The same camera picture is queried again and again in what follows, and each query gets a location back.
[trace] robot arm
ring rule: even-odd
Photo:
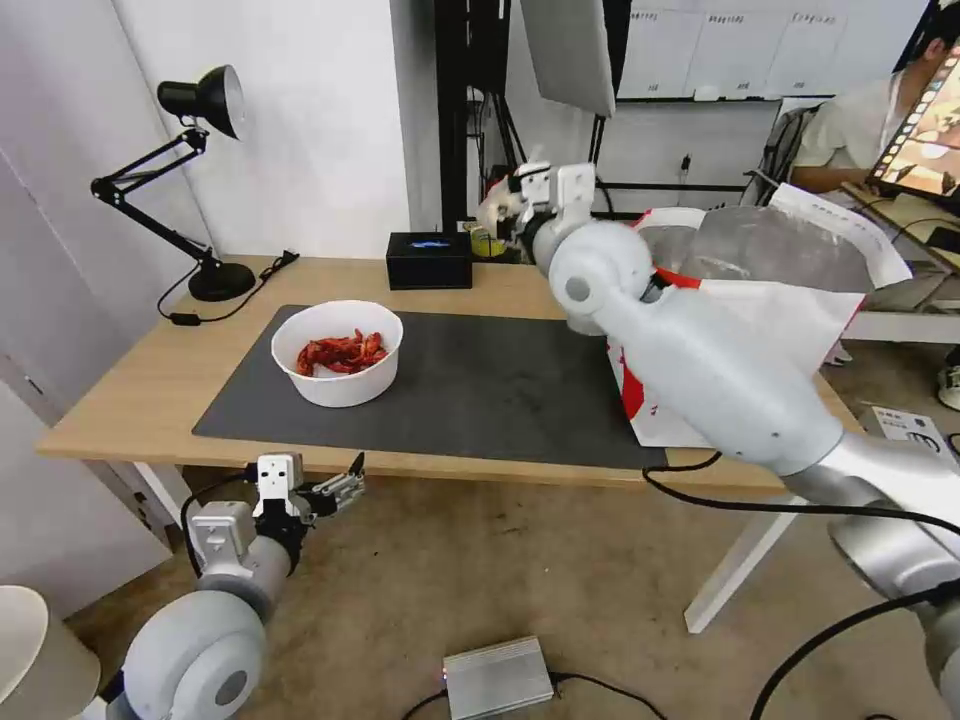
[[[190,518],[203,571],[195,592],[162,608],[127,651],[110,720],[225,720],[260,679],[264,625],[296,569],[307,531],[364,491],[363,453],[350,469],[306,484],[297,454],[262,455],[259,499],[207,503]]]
[[[592,166],[535,170],[519,168],[511,201],[502,202],[501,187],[482,216],[502,222],[519,208],[518,236],[570,326],[616,338],[631,370],[714,447],[769,468],[814,503],[895,506],[960,525],[960,476],[952,469],[910,443],[846,432],[810,378],[746,323],[703,293],[657,282],[637,232],[592,220],[584,210],[593,199]],[[960,577],[960,537],[940,528],[848,517],[830,533],[888,598]],[[960,604],[917,612],[934,682],[960,718]]]

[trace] lamp shade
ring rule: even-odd
[[[224,135],[243,134],[243,90],[231,65],[214,68],[197,83],[165,80],[157,87],[160,107],[179,118],[203,118]]]

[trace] monitor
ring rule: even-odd
[[[960,205],[960,44],[880,156],[870,183]]]

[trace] black mat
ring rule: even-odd
[[[274,331],[301,309],[280,308],[195,435],[561,465],[665,463],[630,429],[603,338],[553,320],[398,313],[393,385],[333,409],[304,400],[270,355]]]

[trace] black box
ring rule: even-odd
[[[387,277],[391,290],[473,287],[468,233],[390,233]]]

